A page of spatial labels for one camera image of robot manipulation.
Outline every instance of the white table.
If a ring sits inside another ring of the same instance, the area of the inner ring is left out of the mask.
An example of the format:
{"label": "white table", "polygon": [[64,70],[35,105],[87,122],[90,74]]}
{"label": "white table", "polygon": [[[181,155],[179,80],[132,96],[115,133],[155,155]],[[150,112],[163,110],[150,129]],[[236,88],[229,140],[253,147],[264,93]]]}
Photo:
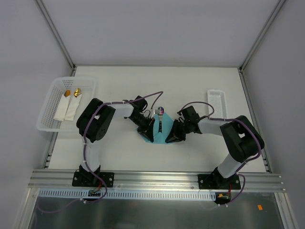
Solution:
{"label": "white table", "polygon": [[[95,97],[104,102],[135,99],[164,91],[155,107],[162,106],[173,119],[186,103],[207,101],[207,90],[225,92],[229,118],[250,118],[236,68],[187,67],[78,67],[75,77],[86,75],[97,80]],[[147,99],[149,106],[155,97]],[[194,104],[199,115],[208,107]],[[102,139],[100,162],[103,170],[130,171],[213,171],[227,156],[224,139],[215,135],[188,134],[185,142],[170,145],[146,143],[130,120],[113,120]],[[49,168],[78,169],[82,162],[82,140],[78,133],[59,133]],[[246,165],[241,172],[265,172],[262,158]]]}

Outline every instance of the gray floor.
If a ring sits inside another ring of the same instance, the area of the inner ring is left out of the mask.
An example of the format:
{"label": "gray floor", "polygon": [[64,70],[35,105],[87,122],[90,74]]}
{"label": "gray floor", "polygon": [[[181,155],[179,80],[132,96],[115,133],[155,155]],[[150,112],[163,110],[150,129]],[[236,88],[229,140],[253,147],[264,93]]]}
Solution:
{"label": "gray floor", "polygon": [[[40,198],[39,206],[56,210],[70,201]],[[92,205],[76,202],[56,214],[41,214],[36,209],[33,215],[31,229],[284,228],[273,194],[244,193],[228,208],[202,201],[105,199]]]}

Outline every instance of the large white basket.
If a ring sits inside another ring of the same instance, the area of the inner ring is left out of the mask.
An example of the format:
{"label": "large white basket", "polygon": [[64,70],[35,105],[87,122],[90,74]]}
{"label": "large white basket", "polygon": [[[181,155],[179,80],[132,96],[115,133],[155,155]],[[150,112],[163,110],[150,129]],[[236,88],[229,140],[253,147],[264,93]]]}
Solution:
{"label": "large white basket", "polygon": [[[60,77],[53,81],[49,88],[46,99],[40,110],[36,127],[42,131],[48,132],[78,132],[76,127],[77,119],[94,96],[95,80],[88,77]],[[57,121],[54,115],[61,99],[61,95],[66,90],[71,90],[73,95],[76,88],[81,89],[81,102],[77,108],[74,121]]]}

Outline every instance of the gold object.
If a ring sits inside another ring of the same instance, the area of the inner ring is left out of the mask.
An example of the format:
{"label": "gold object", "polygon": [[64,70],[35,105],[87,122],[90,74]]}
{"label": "gold object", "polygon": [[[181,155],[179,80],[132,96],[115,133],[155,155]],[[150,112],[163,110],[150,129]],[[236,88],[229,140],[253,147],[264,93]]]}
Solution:
{"label": "gold object", "polygon": [[77,88],[74,92],[74,96],[77,98],[77,96],[79,96],[81,94],[81,89]]}
{"label": "gold object", "polygon": [[63,94],[65,97],[68,97],[69,95],[70,95],[70,90],[67,90],[66,92],[65,92],[65,94]]}

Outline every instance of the folded cloth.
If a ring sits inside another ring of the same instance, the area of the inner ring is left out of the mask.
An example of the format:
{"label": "folded cloth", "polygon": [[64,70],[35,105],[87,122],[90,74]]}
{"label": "folded cloth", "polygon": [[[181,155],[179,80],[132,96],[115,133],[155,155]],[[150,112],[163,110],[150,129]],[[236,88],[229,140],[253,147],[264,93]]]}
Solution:
{"label": "folded cloth", "polygon": [[154,115],[155,121],[153,123],[153,142],[150,140],[142,137],[145,142],[153,143],[153,144],[167,144],[165,142],[167,136],[170,134],[170,131],[173,126],[172,118],[167,114],[164,113],[162,117],[162,132],[159,132],[159,116],[157,114]]}
{"label": "folded cloth", "polygon": [[76,109],[80,105],[81,96],[82,96],[82,94],[80,94],[77,97],[72,96],[70,105],[68,107],[68,110],[67,110],[67,113],[66,113],[66,116],[65,116],[65,120],[68,120],[68,121],[73,121],[74,120]]}
{"label": "folded cloth", "polygon": [[56,113],[54,115],[54,120],[63,121],[69,106],[70,95],[65,97],[63,94],[61,95],[61,99],[58,103]]}

